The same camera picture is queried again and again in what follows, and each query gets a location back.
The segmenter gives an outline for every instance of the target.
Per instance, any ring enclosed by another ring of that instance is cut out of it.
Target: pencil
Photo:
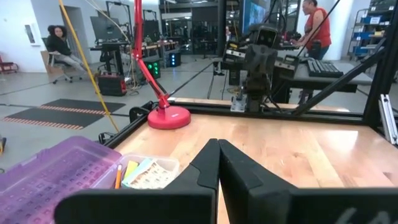
[[[115,183],[115,185],[114,185],[114,188],[115,188],[115,189],[119,189],[119,188],[120,188],[120,180],[121,180],[121,177],[122,177],[122,165],[119,164],[119,165],[118,165],[118,171],[117,171],[117,173],[116,173],[116,183]]]

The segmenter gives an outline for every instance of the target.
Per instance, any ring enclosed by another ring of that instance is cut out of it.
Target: yellow cable
[[[113,125],[114,128],[116,129],[116,132],[119,132],[119,129],[118,129],[118,127],[116,126],[116,123],[114,122],[113,118],[111,117],[111,114],[109,113],[108,108],[106,107],[106,104],[105,104],[105,102],[104,102],[104,99],[102,99],[102,96],[101,96],[101,94],[100,94],[100,90],[98,89],[98,86],[97,86],[97,84],[95,83],[94,76],[93,76],[93,74],[92,74],[92,72],[91,72],[91,70],[90,70],[90,67],[88,66],[86,57],[85,57],[85,55],[84,55],[84,53],[83,53],[83,49],[82,49],[82,47],[81,47],[81,45],[80,45],[80,42],[79,42],[79,40],[78,40],[78,38],[77,38],[75,29],[73,28],[72,23],[70,22],[70,19],[69,19],[69,16],[68,16],[67,11],[66,11],[66,9],[65,9],[65,6],[63,5],[62,0],[58,0],[58,1],[59,1],[59,3],[60,3],[60,7],[61,7],[61,10],[62,10],[63,16],[64,16],[65,19],[67,20],[69,29],[70,29],[70,31],[72,32],[73,38],[75,39],[75,42],[76,42],[76,44],[77,44],[77,48],[78,48],[78,50],[79,50],[79,53],[80,53],[80,55],[81,55],[81,58],[83,59],[83,63],[85,64],[85,67],[86,67],[86,69],[87,69],[88,75],[90,76],[90,80],[91,80],[91,82],[92,82],[92,84],[93,84],[93,86],[94,86],[95,92],[96,92],[96,94],[97,94],[97,96],[98,96],[98,98],[99,98],[99,100],[100,100],[100,102],[101,102],[101,104],[102,104],[102,107],[105,109],[106,115],[107,115],[108,118],[111,120],[112,125]]]
[[[115,21],[113,21],[113,19],[111,19],[107,14],[105,14],[100,7],[97,5],[97,3],[95,3],[94,0],[90,0],[91,3],[88,0],[85,0],[91,7],[93,7],[95,10],[97,10],[99,13],[101,13],[104,17],[106,17],[107,19],[109,19],[122,33],[122,35],[126,38],[126,41],[129,43],[130,45],[130,50],[134,47],[129,38],[127,37],[127,35],[124,33],[124,31],[122,30],[122,28],[119,26],[119,24],[117,24]],[[130,67],[131,67],[131,73],[132,73],[132,83],[133,83],[133,87],[131,88],[132,90],[136,90],[137,88],[139,88],[139,86],[137,85],[136,82],[136,76],[134,74],[134,59],[133,57],[130,57],[131,61],[130,61]]]
[[[231,9],[232,9],[232,11],[234,12],[234,18],[233,18],[232,22],[234,23],[236,40],[238,40],[238,39],[239,39],[239,38],[238,38],[238,30],[236,29],[236,24],[235,24],[235,13],[236,13],[236,12],[234,11],[234,4],[233,4],[233,2],[231,2]]]

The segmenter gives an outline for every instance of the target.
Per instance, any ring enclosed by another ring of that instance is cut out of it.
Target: office chair
[[[48,50],[47,48],[47,38],[42,38],[45,48]],[[55,78],[55,80],[52,82],[53,84],[57,84],[58,80],[61,78],[64,78],[65,81],[69,81],[70,83],[73,82],[73,76],[68,76],[66,74],[66,71],[68,68],[71,68],[72,66],[70,66],[69,64],[63,62],[63,61],[59,61],[57,59],[55,59],[55,55],[57,55],[57,53],[55,52],[49,52],[49,58],[47,60],[47,65],[51,66],[53,68],[61,68],[62,70],[62,74],[60,76],[58,76],[57,78]]]

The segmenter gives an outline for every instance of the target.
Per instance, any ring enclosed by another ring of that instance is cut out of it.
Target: woman
[[[64,26],[49,26],[50,33],[47,38],[47,50],[55,53],[54,58],[63,61],[83,73],[87,72],[83,62],[72,55],[67,43],[67,29]]]

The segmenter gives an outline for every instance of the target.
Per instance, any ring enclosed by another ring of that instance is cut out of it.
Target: keyboard
[[[321,60],[308,60],[308,69],[310,77],[322,78],[340,78],[344,75],[331,62],[323,62]]]

